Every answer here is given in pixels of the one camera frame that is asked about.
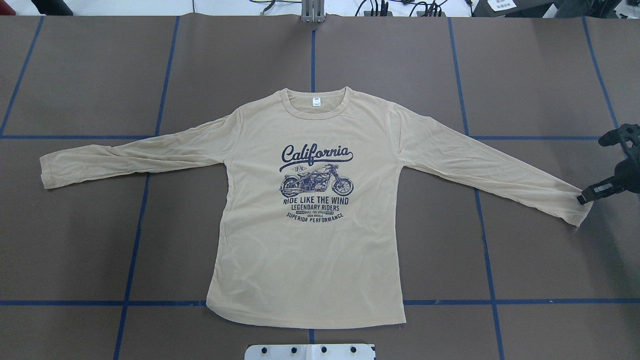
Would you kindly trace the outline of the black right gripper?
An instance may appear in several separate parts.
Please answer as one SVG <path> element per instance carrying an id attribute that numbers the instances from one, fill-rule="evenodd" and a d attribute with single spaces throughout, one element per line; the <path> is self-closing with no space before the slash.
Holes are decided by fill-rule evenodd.
<path id="1" fill-rule="evenodd" d="M 581 205 L 622 192 L 640 193 L 640 170 L 633 159 L 624 159 L 615 166 L 614 176 L 588 186 L 576 197 Z"/>

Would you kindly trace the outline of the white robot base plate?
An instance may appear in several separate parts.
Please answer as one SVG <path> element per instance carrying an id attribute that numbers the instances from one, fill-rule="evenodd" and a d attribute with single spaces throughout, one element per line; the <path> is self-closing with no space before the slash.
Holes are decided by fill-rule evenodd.
<path id="1" fill-rule="evenodd" d="M 375 360 L 374 344 L 254 344 L 247 347 L 245 360 Z"/>

